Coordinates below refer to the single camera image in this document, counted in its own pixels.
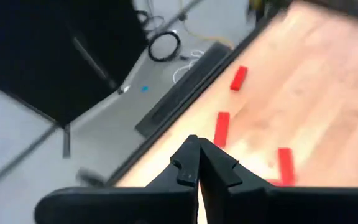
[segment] wooden table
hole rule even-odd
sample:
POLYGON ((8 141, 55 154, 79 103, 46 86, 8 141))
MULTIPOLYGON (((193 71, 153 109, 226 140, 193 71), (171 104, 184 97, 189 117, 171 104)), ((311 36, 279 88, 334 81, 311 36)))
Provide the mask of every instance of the wooden table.
POLYGON ((223 150, 255 174, 277 179, 277 149, 290 147, 296 185, 358 186, 358 20, 294 2, 117 186, 147 185, 189 134, 213 141, 218 111, 231 114, 223 150), (229 86, 240 65, 249 72, 236 92, 229 86))

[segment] gray floor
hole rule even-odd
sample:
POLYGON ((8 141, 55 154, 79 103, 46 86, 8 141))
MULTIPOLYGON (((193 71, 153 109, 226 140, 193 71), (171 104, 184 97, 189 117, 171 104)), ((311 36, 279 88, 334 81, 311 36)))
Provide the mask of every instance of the gray floor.
MULTIPOLYGON (((145 2, 137 0, 136 5, 147 9, 145 2)), ((187 24, 199 34, 238 44, 253 28, 253 22, 246 21, 246 7, 242 0, 204 0, 189 13, 187 24)), ((154 8, 156 15, 170 18, 179 3, 154 0, 154 8)), ((185 55, 212 44, 188 35, 180 23, 172 29, 181 37, 185 55)), ((155 51, 162 53, 170 47, 167 40, 155 51)), ((75 174, 82 167, 107 178, 144 141, 134 126, 173 86, 172 74, 184 65, 181 61, 153 62, 143 54, 125 82, 129 88, 123 95, 111 95, 73 123, 71 159, 62 159, 62 132, 57 131, 0 181, 0 223, 33 223, 39 198, 54 189, 78 185, 75 174), (144 86, 149 89, 142 92, 144 86)), ((50 125, 0 93, 0 168, 50 125)))

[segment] blue object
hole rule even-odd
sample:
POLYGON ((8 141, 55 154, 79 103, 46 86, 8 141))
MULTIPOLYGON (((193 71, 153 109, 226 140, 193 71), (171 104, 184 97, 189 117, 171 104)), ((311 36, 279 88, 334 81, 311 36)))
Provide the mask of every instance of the blue object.
POLYGON ((148 86, 143 86, 141 92, 144 93, 144 92, 146 92, 147 90, 149 90, 149 87, 148 87, 148 86))

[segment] red wooden block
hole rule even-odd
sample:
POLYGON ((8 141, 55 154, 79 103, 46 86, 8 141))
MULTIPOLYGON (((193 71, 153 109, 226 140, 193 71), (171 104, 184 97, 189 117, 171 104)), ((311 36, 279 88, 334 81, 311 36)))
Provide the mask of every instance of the red wooden block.
POLYGON ((227 132, 229 131, 230 114, 219 112, 216 120, 214 144, 219 147, 226 146, 227 132))
POLYGON ((240 90, 242 82, 244 81, 244 79, 246 79, 247 72, 248 72, 247 67, 243 67, 243 66, 239 67, 239 69, 237 70, 237 73, 234 76, 234 79, 230 85, 231 90, 236 90, 236 91, 240 90))
POLYGON ((278 163, 280 164, 281 180, 285 186, 294 186, 295 170, 292 150, 287 147, 278 149, 278 163))
POLYGON ((277 187, 284 187, 284 183, 281 180, 266 180, 267 182, 273 184, 277 187))

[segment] yellow cable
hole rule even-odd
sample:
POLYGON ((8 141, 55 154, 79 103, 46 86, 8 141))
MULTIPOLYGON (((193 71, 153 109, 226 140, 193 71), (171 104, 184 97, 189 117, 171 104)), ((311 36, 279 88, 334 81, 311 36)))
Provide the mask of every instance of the yellow cable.
MULTIPOLYGON (((180 10, 183 10, 183 0, 179 0, 179 4, 180 4, 180 10)), ((182 21, 183 23, 183 26, 185 28, 185 30, 187 31, 187 33, 189 33, 190 35, 193 35, 199 39, 202 39, 202 40, 216 40, 216 41, 219 41, 220 43, 230 47, 231 49, 234 48, 234 44, 228 40, 228 39, 225 39, 224 37, 206 37, 206 36, 203 36, 203 35, 199 35, 199 34, 196 34, 192 31, 190 31, 187 26, 186 26, 186 22, 185 21, 182 21)))

